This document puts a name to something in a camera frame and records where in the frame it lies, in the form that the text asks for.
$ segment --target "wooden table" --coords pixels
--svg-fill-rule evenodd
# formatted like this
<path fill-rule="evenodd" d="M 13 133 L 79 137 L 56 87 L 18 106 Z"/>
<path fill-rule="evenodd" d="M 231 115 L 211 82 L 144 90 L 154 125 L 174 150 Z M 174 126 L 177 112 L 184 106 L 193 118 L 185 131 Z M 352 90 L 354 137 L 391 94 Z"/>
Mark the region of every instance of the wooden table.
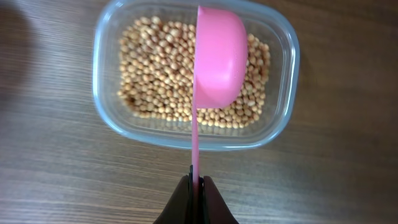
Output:
<path fill-rule="evenodd" d="M 152 223 L 190 152 L 113 132 L 91 96 L 107 0 L 0 2 L 0 223 Z M 201 154 L 240 223 L 398 222 L 398 2 L 263 0 L 297 31 L 283 133 Z"/>

